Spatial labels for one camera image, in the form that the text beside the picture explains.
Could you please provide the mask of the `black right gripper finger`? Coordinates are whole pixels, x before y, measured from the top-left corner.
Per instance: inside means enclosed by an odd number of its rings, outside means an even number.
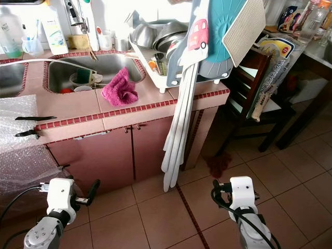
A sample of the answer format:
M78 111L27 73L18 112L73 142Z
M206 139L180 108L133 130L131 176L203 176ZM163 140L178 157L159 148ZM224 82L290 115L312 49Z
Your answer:
M213 180L213 189L211 190L211 198L217 204L218 208L225 208L225 202L222 198L222 185L218 180Z

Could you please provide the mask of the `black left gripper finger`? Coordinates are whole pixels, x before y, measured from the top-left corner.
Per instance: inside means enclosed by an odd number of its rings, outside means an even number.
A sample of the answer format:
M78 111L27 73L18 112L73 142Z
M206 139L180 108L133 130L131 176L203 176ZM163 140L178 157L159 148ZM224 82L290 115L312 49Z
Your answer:
M97 179L93 182L92 187L90 188L87 196L87 206L92 204L93 200L96 197L96 193L98 191L98 187L100 186L101 180Z

